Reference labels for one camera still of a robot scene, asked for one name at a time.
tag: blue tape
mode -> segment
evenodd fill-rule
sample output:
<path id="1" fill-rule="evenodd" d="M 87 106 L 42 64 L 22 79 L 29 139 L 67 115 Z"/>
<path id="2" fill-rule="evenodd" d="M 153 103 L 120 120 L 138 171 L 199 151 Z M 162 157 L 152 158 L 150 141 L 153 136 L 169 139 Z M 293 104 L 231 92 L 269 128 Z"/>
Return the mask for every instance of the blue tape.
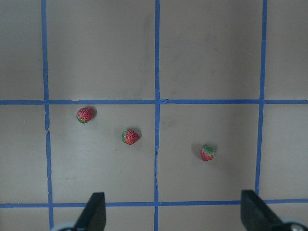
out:
<path id="1" fill-rule="evenodd" d="M 44 105 L 43 100 L 0 100 L 0 105 Z"/>
<path id="2" fill-rule="evenodd" d="M 264 200 L 266 204 L 295 204 L 308 203 L 308 198 L 302 199 L 279 199 L 279 200 Z"/>
<path id="3" fill-rule="evenodd" d="M 0 208 L 48 208 L 48 204 L 0 204 Z"/>
<path id="4" fill-rule="evenodd" d="M 44 81 L 44 101 L 45 101 L 45 130 L 46 134 L 46 161 L 47 161 L 47 187 L 48 187 L 48 212 L 49 228 L 53 227 L 53 207 L 52 207 L 52 183 L 51 183 L 51 144 L 49 133 L 49 92 L 48 92 L 48 60 L 47 60 L 47 13 L 46 0 L 41 0 L 42 17 L 42 49 L 43 49 L 43 81 Z"/>
<path id="5" fill-rule="evenodd" d="M 71 207 L 85 207 L 87 203 L 55 203 L 54 208 L 71 208 Z"/>
<path id="6" fill-rule="evenodd" d="M 146 207 L 155 206 L 154 202 L 108 202 L 106 207 Z"/>
<path id="7" fill-rule="evenodd" d="M 241 201 L 170 201 L 161 202 L 160 206 L 192 206 L 192 205 L 240 205 Z"/>
<path id="8" fill-rule="evenodd" d="M 158 191 L 158 150 L 160 123 L 160 84 L 159 84 L 159 39 L 160 39 L 160 0 L 155 0 L 155 161 L 154 161 L 154 231 L 159 226 L 159 191 Z"/>
<path id="9" fill-rule="evenodd" d="M 308 100 L 265 100 L 265 104 L 308 104 Z"/>
<path id="10" fill-rule="evenodd" d="M 264 92 L 265 92 L 265 58 L 266 58 L 266 24 L 267 24 L 267 0 L 263 0 L 262 10 L 262 42 L 261 42 L 261 74 L 260 74 L 260 104 L 257 140 L 257 160 L 256 160 L 256 180 L 255 192 L 259 195 L 260 190 L 260 170 L 262 154 L 262 134 L 263 134 L 263 112 L 264 112 Z"/>
<path id="11" fill-rule="evenodd" d="M 53 202 L 52 202 L 52 183 L 51 183 L 51 144 L 50 132 L 46 134 L 46 161 L 47 161 L 47 190 L 48 190 L 48 205 L 49 205 L 49 225 L 53 227 Z"/>
<path id="12" fill-rule="evenodd" d="M 161 100 L 162 104 L 259 104 L 260 100 Z"/>
<path id="13" fill-rule="evenodd" d="M 49 104 L 155 104 L 155 100 L 49 100 Z"/>
<path id="14" fill-rule="evenodd" d="M 260 100 L 161 100 L 160 104 L 259 104 Z M 156 100 L 0 100 L 0 105 L 64 105 L 64 104 L 155 104 Z M 308 100 L 264 100 L 264 104 L 308 104 Z"/>

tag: grid square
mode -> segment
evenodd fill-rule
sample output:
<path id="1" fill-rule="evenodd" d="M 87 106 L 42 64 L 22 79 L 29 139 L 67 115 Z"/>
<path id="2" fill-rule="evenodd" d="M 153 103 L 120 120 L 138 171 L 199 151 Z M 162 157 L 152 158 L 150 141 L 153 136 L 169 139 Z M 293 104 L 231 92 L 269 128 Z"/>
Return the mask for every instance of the grid square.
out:
<path id="1" fill-rule="evenodd" d="M 244 231 L 239 205 L 163 206 L 159 210 L 160 231 Z"/>
<path id="2" fill-rule="evenodd" d="M 0 203 L 46 203 L 43 106 L 0 106 Z"/>
<path id="3" fill-rule="evenodd" d="M 42 100 L 40 0 L 1 0 L 0 100 Z"/>
<path id="4" fill-rule="evenodd" d="M 268 205 L 283 222 L 296 221 L 300 224 L 308 224 L 307 203 L 271 204 Z"/>
<path id="5" fill-rule="evenodd" d="M 76 221 L 83 208 L 55 208 L 54 222 L 60 224 Z M 104 231 L 153 230 L 153 207 L 107 207 L 106 228 Z"/>
<path id="6" fill-rule="evenodd" d="M 161 2 L 163 99 L 259 98 L 262 1 Z"/>
<path id="7" fill-rule="evenodd" d="M 308 2 L 268 1 L 267 99 L 308 98 Z"/>
<path id="8" fill-rule="evenodd" d="M 0 208 L 0 230 L 49 231 L 47 208 Z"/>
<path id="9" fill-rule="evenodd" d="M 84 203 L 93 192 L 108 202 L 154 200 L 154 105 L 97 105 L 97 116 L 80 124 L 83 105 L 51 105 L 53 201 Z M 132 128 L 142 137 L 124 144 Z"/>
<path id="10" fill-rule="evenodd" d="M 266 105 L 260 173 L 263 199 L 308 197 L 308 107 Z"/>
<path id="11" fill-rule="evenodd" d="M 160 200 L 239 200 L 255 186 L 257 126 L 257 105 L 162 105 Z M 210 162 L 205 144 L 217 148 Z"/>
<path id="12" fill-rule="evenodd" d="M 154 1 L 47 1 L 51 99 L 154 99 Z"/>

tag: painter's tape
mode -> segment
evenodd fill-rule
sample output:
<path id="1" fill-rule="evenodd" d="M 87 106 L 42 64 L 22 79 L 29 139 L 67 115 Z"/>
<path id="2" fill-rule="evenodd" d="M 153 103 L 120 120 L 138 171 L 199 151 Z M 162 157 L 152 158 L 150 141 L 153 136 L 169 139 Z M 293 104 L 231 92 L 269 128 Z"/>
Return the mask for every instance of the painter's tape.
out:
<path id="1" fill-rule="evenodd" d="M 162 104 L 259 104 L 260 100 L 161 100 Z"/>
<path id="2" fill-rule="evenodd" d="M 262 8 L 262 41 L 261 41 L 261 74 L 260 74 L 260 104 L 258 120 L 257 138 L 257 159 L 256 159 L 256 179 L 255 192 L 259 195 L 260 190 L 260 170 L 262 154 L 262 134 L 263 134 L 263 113 L 264 113 L 264 94 L 265 94 L 265 59 L 266 59 L 266 24 L 267 24 L 267 0 L 263 0 Z"/>
<path id="3" fill-rule="evenodd" d="M 44 105 L 43 100 L 0 100 L 0 105 Z"/>
<path id="4" fill-rule="evenodd" d="M 278 200 L 264 200 L 266 204 L 295 204 L 308 203 L 308 198 L 304 199 L 278 199 Z"/>
<path id="5" fill-rule="evenodd" d="M 240 205 L 241 201 L 171 201 L 161 202 L 160 206 L 193 206 L 193 205 Z"/>
<path id="6" fill-rule="evenodd" d="M 48 208 L 48 204 L 0 204 L 0 208 Z"/>
<path id="7" fill-rule="evenodd" d="M 46 134 L 46 157 L 47 157 L 47 188 L 48 188 L 48 212 L 49 228 L 53 227 L 53 207 L 52 207 L 52 183 L 51 183 L 51 144 L 49 133 L 49 92 L 48 92 L 48 60 L 47 60 L 47 16 L 46 0 L 41 0 L 42 19 L 42 50 L 43 50 L 43 81 L 44 81 L 44 101 L 45 101 L 45 130 Z"/>
<path id="8" fill-rule="evenodd" d="M 308 104 L 308 100 L 265 100 L 265 104 Z"/>
<path id="9" fill-rule="evenodd" d="M 155 100 L 49 100 L 49 104 L 155 104 Z"/>
<path id="10" fill-rule="evenodd" d="M 159 124 L 160 124 L 160 83 L 159 83 L 159 39 L 160 39 L 160 0 L 155 0 L 155 161 L 154 161 L 154 231 L 159 226 L 159 192 L 158 192 L 158 150 L 159 150 Z"/>

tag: strawberry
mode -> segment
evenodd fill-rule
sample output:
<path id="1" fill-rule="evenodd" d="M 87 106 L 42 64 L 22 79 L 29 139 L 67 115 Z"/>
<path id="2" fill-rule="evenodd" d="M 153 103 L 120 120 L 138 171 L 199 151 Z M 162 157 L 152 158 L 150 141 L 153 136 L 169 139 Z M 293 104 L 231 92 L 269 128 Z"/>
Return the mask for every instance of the strawberry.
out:
<path id="1" fill-rule="evenodd" d="M 214 151 L 214 148 L 204 146 L 200 150 L 200 154 L 201 154 L 201 158 L 203 159 L 203 161 L 209 161 L 214 158 L 215 151 Z"/>
<path id="2" fill-rule="evenodd" d="M 82 124 L 88 123 L 93 117 L 93 108 L 86 107 L 78 110 L 76 118 Z"/>
<path id="3" fill-rule="evenodd" d="M 127 129 L 122 133 L 122 141 L 129 145 L 134 144 L 137 140 L 140 139 L 140 136 L 131 129 Z"/>

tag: blue grid line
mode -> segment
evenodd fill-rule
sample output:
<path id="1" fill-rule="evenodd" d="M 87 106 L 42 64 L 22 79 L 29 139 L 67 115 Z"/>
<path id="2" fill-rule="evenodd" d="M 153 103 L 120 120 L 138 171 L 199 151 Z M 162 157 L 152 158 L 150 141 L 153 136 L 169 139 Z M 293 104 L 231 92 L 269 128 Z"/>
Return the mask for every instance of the blue grid line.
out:
<path id="1" fill-rule="evenodd" d="M 161 99 L 160 104 L 260 104 L 256 99 Z M 308 100 L 263 100 L 264 104 L 308 104 Z M 120 105 L 120 104 L 156 104 L 156 100 L 0 100 L 0 105 L 70 105 L 70 104 L 97 104 L 97 105 Z"/>
<path id="2" fill-rule="evenodd" d="M 162 104 L 175 103 L 175 104 L 259 104 L 260 100 L 162 100 Z"/>
<path id="3" fill-rule="evenodd" d="M 259 195 L 261 153 L 262 153 L 262 134 L 263 134 L 263 112 L 264 112 L 264 92 L 265 92 L 265 58 L 266 58 L 266 24 L 267 24 L 267 5 L 268 1 L 263 0 L 262 8 L 262 42 L 261 42 L 261 73 L 260 73 L 260 104 L 259 104 L 259 122 L 257 139 L 257 163 L 256 163 L 256 181 L 255 192 Z"/>
<path id="4" fill-rule="evenodd" d="M 265 104 L 308 104 L 308 100 L 265 100 Z"/>
<path id="5" fill-rule="evenodd" d="M 308 203 L 308 198 L 299 199 L 272 199 L 264 200 L 266 204 L 299 204 Z M 165 201 L 159 206 L 198 206 L 198 205 L 240 205 L 241 201 Z M 107 202 L 106 207 L 155 207 L 156 202 Z M 86 203 L 55 203 L 53 208 L 85 207 Z M 42 204 L 0 204 L 0 208 L 49 208 L 47 203 Z"/>
<path id="6" fill-rule="evenodd" d="M 155 104 L 155 100 L 49 100 L 49 104 Z"/>
<path id="7" fill-rule="evenodd" d="M 45 102 L 45 130 L 46 130 L 46 163 L 47 163 L 47 189 L 48 189 L 48 213 L 49 228 L 53 227 L 52 207 L 52 183 L 51 183 L 51 144 L 49 132 L 49 92 L 48 92 L 48 61 L 47 61 L 47 13 L 46 0 L 41 0 L 42 19 L 42 51 L 43 51 L 43 80 L 44 80 L 44 102 Z"/>
<path id="8" fill-rule="evenodd" d="M 168 201 L 160 206 L 192 206 L 192 205 L 240 205 L 241 201 Z"/>
<path id="9" fill-rule="evenodd" d="M 0 105 L 44 105 L 43 100 L 0 100 Z"/>
<path id="10" fill-rule="evenodd" d="M 159 191 L 158 191 L 158 150 L 160 122 L 160 85 L 159 85 L 159 32 L 160 32 L 160 0 L 155 0 L 155 161 L 154 161 L 154 231 L 159 226 Z"/>

